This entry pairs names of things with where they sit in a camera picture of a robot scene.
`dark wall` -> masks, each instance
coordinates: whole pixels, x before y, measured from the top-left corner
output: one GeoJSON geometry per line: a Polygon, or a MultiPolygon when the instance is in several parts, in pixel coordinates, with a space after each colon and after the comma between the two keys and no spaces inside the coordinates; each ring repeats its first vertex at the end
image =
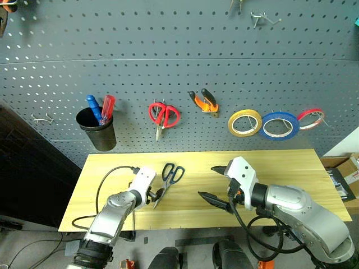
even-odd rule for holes
{"type": "Polygon", "coordinates": [[[0,215],[58,227],[80,172],[0,104],[0,215]]]}

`orange part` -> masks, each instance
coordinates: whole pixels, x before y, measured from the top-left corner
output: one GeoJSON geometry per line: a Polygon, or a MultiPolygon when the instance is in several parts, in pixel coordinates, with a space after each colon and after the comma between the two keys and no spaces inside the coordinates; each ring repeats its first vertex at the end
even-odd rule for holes
{"type": "Polygon", "coordinates": [[[213,106],[213,104],[208,100],[207,100],[207,102],[209,102],[209,104],[207,104],[207,103],[203,102],[201,99],[199,99],[197,95],[195,97],[195,102],[202,109],[203,112],[217,112],[218,111],[218,104],[216,106],[213,106]]]}
{"type": "Polygon", "coordinates": [[[274,269],[274,260],[269,262],[258,262],[258,269],[274,269]]]}
{"type": "Polygon", "coordinates": [[[209,102],[209,104],[210,104],[209,111],[211,111],[211,112],[217,112],[217,111],[218,111],[218,104],[216,104],[216,105],[214,106],[207,98],[205,98],[205,100],[206,100],[207,102],[209,102]]]}
{"type": "Polygon", "coordinates": [[[126,269],[135,269],[135,262],[126,259],[126,269]]]}
{"type": "MultiPolygon", "coordinates": [[[[3,0],[2,1],[2,3],[4,3],[4,4],[6,4],[6,3],[8,3],[8,2],[10,2],[10,0],[3,0]]],[[[9,8],[9,6],[6,6],[6,5],[4,5],[4,6],[2,6],[8,13],[12,13],[13,11],[11,10],[11,8],[9,8]]]]}
{"type": "Polygon", "coordinates": [[[206,104],[205,102],[203,102],[201,99],[198,98],[197,95],[195,97],[195,102],[202,109],[202,111],[210,112],[209,104],[206,104]]]}

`wooden table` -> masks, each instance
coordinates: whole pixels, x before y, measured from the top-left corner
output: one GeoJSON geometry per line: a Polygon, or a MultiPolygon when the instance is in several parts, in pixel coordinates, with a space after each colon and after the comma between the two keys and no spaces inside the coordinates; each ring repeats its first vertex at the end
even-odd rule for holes
{"type": "MultiPolygon", "coordinates": [[[[95,215],[96,190],[103,176],[120,165],[153,168],[157,176],[152,190],[162,185],[161,172],[166,163],[175,163],[186,169],[183,178],[165,194],[153,210],[148,205],[135,211],[135,229],[207,228],[238,226],[236,218],[225,211],[209,205],[197,191],[210,192],[227,200],[229,180],[210,170],[215,165],[227,165],[234,157],[243,156],[256,170],[262,184],[296,185],[309,192],[312,199],[338,215],[343,221],[351,221],[332,181],[325,172],[315,151],[310,150],[263,150],[263,151],[214,151],[214,152],[166,152],[146,154],[95,154],[89,155],[76,184],[59,231],[83,231],[71,225],[71,221],[85,215],[95,215]]],[[[119,169],[108,176],[99,196],[102,208],[111,194],[125,191],[134,178],[130,169],[119,169]]],[[[245,222],[255,211],[238,210],[245,222]]],[[[92,219],[77,224],[89,226],[92,219]]],[[[255,222],[271,225],[271,220],[255,222]]],[[[132,230],[132,214],[128,216],[123,230],[132,230]]]]}

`yellow tape roll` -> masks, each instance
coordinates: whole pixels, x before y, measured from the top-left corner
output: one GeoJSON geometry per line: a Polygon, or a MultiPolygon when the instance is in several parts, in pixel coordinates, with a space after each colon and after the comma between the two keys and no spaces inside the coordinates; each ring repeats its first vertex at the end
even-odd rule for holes
{"type": "Polygon", "coordinates": [[[240,111],[234,113],[228,120],[228,129],[231,132],[231,134],[233,134],[234,136],[239,136],[239,137],[252,136],[256,132],[258,132],[261,127],[262,127],[262,117],[257,111],[255,111],[253,109],[240,110],[240,111]],[[253,126],[253,128],[251,128],[247,131],[236,130],[234,128],[234,123],[237,119],[242,118],[242,117],[253,118],[254,120],[256,120],[256,124],[253,126]]]}

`pliers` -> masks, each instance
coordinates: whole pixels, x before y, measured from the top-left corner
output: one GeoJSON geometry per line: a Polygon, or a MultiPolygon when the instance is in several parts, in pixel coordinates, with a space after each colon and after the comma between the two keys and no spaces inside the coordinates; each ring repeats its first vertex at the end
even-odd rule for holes
{"type": "Polygon", "coordinates": [[[8,13],[17,10],[17,0],[0,0],[0,38],[4,35],[8,13]]]}
{"type": "Polygon", "coordinates": [[[207,89],[202,89],[201,92],[204,97],[204,102],[199,99],[194,91],[189,91],[188,93],[193,102],[202,109],[202,112],[211,113],[212,116],[218,118],[219,106],[215,101],[214,96],[207,89]]]}

